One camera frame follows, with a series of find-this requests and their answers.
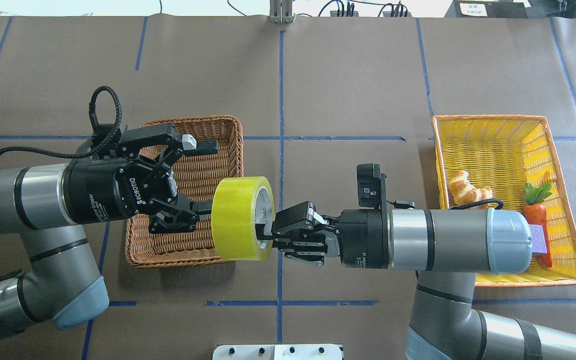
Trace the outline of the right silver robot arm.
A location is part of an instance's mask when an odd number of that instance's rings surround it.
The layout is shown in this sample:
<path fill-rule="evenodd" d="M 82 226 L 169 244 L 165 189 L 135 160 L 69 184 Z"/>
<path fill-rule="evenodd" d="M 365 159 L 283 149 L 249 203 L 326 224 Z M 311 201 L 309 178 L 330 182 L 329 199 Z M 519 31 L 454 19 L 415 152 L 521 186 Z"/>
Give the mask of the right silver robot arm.
<path fill-rule="evenodd" d="M 311 202 L 257 210 L 263 248 L 321 266 L 416 272 L 407 326 L 409 360 L 576 360 L 576 335 L 473 308 L 478 274 L 518 274 L 530 265 L 530 226 L 513 210 L 388 209 L 361 201 L 338 216 Z"/>

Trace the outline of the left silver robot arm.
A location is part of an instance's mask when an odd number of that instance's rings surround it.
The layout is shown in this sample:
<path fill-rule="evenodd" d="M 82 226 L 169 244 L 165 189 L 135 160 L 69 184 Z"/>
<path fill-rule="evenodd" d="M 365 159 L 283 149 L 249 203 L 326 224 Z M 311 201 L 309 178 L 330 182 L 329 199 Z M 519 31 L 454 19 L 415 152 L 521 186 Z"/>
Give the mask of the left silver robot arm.
<path fill-rule="evenodd" d="M 0 279 L 0 340 L 45 321 L 69 330 L 108 308 L 84 224 L 148 215 L 151 233 L 189 233 L 211 212 L 209 200 L 178 192 L 173 166 L 215 155 L 215 139 L 196 140 L 169 122 L 93 130 L 70 162 L 0 170 L 0 235 L 19 234 L 31 266 Z"/>

